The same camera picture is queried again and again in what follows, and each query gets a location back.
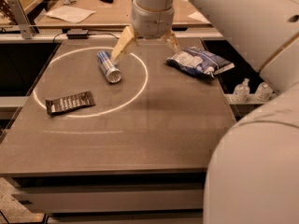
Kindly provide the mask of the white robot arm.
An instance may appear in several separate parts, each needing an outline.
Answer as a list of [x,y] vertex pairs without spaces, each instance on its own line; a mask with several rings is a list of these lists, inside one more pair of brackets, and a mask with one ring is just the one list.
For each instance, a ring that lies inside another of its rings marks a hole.
[[[247,62],[224,79],[266,82],[276,98],[240,119],[206,171],[204,224],[299,224],[298,0],[189,0]],[[112,56],[165,35],[173,0],[133,0]]]

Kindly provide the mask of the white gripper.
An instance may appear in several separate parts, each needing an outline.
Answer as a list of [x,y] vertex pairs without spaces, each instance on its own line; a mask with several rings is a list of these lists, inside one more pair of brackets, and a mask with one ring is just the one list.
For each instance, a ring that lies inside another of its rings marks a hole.
[[175,53],[180,53],[181,48],[175,33],[171,30],[175,10],[152,11],[141,7],[136,0],[132,3],[131,24],[126,26],[111,52],[111,59],[119,62],[128,50],[136,44],[135,33],[138,36],[155,39],[162,37],[165,44]]

